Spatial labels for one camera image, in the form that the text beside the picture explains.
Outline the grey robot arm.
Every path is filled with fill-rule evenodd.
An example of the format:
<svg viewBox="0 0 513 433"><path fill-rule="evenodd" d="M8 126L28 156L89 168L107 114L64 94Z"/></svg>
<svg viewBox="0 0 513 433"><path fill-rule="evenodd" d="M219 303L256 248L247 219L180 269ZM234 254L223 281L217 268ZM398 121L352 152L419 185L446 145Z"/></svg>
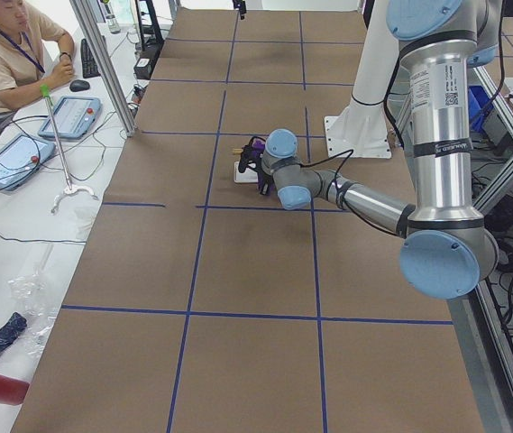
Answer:
<svg viewBox="0 0 513 433"><path fill-rule="evenodd" d="M287 210L317 198L403 244L399 268L418 291L453 299L496 267L498 246L472 202L469 69L499 47L500 1L378 1L349 105L325 119L325 170L298 157L297 137L254 137L235 168L257 174Z"/></svg>

